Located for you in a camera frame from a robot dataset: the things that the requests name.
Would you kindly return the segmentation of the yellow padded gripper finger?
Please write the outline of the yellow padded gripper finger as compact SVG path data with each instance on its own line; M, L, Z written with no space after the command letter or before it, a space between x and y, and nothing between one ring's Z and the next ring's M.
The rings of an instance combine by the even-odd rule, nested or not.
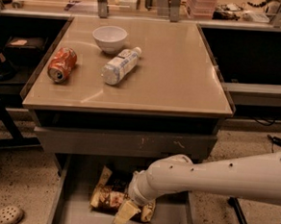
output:
M140 212L141 210L132 200L123 201L114 217L113 224L126 224L132 217Z

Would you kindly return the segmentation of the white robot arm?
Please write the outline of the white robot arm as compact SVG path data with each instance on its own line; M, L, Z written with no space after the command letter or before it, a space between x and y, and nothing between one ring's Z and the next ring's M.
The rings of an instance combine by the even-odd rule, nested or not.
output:
M113 224L126 224L140 207L162 196L204 191L281 206L281 152L195 164L177 154L136 171Z

